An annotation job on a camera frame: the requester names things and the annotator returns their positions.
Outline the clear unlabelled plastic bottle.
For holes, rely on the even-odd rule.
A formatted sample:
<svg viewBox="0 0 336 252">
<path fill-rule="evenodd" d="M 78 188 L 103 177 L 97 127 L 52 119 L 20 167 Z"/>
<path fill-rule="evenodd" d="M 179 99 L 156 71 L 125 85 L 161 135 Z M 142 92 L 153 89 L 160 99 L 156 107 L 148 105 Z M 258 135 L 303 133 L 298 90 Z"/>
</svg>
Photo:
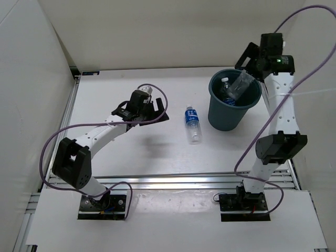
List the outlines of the clear unlabelled plastic bottle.
<svg viewBox="0 0 336 252">
<path fill-rule="evenodd" d="M 236 80 L 229 87 L 230 96 L 237 101 L 254 81 L 254 77 L 245 70 L 241 71 Z"/>
</svg>

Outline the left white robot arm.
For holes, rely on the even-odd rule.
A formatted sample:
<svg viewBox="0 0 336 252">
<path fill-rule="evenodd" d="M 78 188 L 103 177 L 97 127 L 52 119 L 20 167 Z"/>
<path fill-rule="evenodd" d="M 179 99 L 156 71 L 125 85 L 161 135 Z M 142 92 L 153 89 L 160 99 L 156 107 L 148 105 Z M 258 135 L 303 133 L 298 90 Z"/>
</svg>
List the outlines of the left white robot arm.
<svg viewBox="0 0 336 252">
<path fill-rule="evenodd" d="M 91 131 L 70 139 L 63 138 L 58 145 L 52 173 L 69 184 L 69 190 L 92 198 L 98 210 L 108 208 L 109 189 L 92 176 L 92 158 L 115 138 L 137 125 L 143 126 L 169 120 L 167 100 L 152 101 L 147 94 L 137 94 L 122 102 L 103 123 L 93 123 Z"/>
</svg>

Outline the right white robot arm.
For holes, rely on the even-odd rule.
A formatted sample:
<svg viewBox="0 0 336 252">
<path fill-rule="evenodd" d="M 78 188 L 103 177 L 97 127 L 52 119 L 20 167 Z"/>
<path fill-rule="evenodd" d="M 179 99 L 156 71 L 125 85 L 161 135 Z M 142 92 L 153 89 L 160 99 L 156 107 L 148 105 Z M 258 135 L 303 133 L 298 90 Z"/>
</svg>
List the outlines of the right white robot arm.
<svg viewBox="0 0 336 252">
<path fill-rule="evenodd" d="M 265 182 L 272 173 L 293 158 L 308 143 L 308 137 L 299 131 L 293 99 L 283 102 L 293 86 L 295 67 L 293 57 L 282 54 L 282 44 L 249 43 L 235 69 L 244 69 L 262 82 L 271 118 L 268 135 L 257 138 L 255 163 L 237 188 L 236 205 L 247 210 L 262 199 Z"/>
</svg>

